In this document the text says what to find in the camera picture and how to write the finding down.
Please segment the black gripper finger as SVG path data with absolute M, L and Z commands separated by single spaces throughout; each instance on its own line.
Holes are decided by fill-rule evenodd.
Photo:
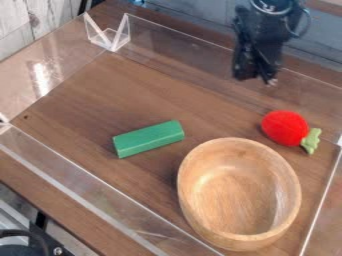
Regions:
M 267 86 L 275 86 L 278 83 L 276 74 L 282 65 L 280 52 L 276 50 L 271 51 L 256 51 L 256 67 L 258 73 Z
M 232 76 L 243 81 L 258 76 L 254 56 L 244 50 L 236 50 L 232 57 Z

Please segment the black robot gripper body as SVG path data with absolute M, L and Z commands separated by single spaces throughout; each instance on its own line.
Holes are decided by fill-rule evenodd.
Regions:
M 285 43 L 301 38 L 310 25 L 303 0 L 248 0 L 248 6 L 235 7 L 232 27 L 238 45 L 266 60 L 280 59 Z

